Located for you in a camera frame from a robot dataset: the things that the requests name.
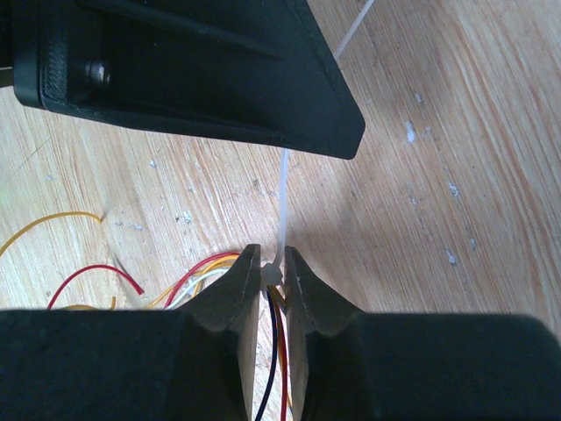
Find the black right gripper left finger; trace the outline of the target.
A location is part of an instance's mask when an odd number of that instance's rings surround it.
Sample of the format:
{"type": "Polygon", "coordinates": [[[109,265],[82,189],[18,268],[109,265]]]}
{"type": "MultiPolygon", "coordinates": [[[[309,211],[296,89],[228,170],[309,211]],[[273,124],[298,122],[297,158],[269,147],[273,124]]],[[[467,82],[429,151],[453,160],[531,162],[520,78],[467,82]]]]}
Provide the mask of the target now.
{"type": "Polygon", "coordinates": [[[247,420],[260,248],[176,310],[5,310],[4,420],[247,420]]]}

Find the clear zip tie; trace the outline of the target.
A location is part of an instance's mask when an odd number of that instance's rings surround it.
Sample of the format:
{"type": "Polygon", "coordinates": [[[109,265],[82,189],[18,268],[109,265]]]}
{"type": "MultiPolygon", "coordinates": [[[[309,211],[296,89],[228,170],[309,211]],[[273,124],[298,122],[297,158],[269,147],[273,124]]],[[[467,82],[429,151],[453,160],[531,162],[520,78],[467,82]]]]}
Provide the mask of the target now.
{"type": "MultiPolygon", "coordinates": [[[[367,12],[372,8],[374,0],[367,0],[360,10],[358,16],[354,19],[351,26],[347,30],[345,36],[340,41],[333,58],[335,61],[339,59],[347,45],[350,43],[352,36],[358,30],[360,24],[366,17],[367,12]]],[[[283,260],[283,250],[287,241],[288,229],[288,161],[290,151],[286,148],[282,149],[280,156],[280,176],[279,176],[279,229],[277,234],[276,254],[272,262],[266,263],[261,269],[261,291],[265,296],[271,294],[271,289],[277,286],[283,286],[281,262],[283,260]]]]}

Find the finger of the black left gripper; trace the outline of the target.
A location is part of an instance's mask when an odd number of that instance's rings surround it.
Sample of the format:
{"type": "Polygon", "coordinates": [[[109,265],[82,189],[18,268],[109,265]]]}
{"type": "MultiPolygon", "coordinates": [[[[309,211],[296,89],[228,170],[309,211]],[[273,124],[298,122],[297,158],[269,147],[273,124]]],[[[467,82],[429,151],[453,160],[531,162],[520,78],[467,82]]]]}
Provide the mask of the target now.
{"type": "Polygon", "coordinates": [[[363,115],[304,1],[15,1],[14,93],[109,125],[350,160],[363,115]]]}

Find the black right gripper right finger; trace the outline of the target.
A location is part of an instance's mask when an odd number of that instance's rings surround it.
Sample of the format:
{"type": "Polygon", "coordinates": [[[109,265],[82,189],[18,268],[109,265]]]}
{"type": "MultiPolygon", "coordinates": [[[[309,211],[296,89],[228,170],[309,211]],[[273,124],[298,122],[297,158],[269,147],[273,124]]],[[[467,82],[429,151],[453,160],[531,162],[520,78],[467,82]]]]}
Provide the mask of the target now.
{"type": "Polygon", "coordinates": [[[285,250],[298,420],[557,420],[560,345],[525,315],[369,313],[285,250]]]}

